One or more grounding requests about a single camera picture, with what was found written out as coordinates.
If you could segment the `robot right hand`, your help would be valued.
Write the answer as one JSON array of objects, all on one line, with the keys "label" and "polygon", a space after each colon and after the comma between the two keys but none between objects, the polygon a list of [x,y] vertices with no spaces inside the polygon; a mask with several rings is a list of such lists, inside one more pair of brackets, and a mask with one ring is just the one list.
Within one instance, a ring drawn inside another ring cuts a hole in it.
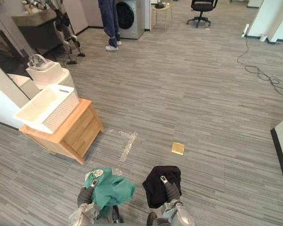
[{"label": "robot right hand", "polygon": [[171,184],[165,176],[160,177],[166,189],[167,202],[180,201],[180,192],[176,184]]}]

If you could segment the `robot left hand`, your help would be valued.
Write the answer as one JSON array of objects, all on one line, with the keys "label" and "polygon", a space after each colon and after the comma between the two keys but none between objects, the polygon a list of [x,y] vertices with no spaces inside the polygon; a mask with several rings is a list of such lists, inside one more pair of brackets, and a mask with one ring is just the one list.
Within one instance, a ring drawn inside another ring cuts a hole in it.
[{"label": "robot left hand", "polygon": [[80,190],[80,193],[77,197],[77,206],[81,207],[83,205],[90,204],[90,200],[92,198],[92,194],[94,191],[94,188],[97,186],[99,182],[99,177],[103,174],[104,170],[102,169],[97,169],[91,172],[88,172],[85,175],[85,180],[84,182],[86,183],[88,181],[88,178],[93,177],[92,182],[88,186],[83,186]]}]

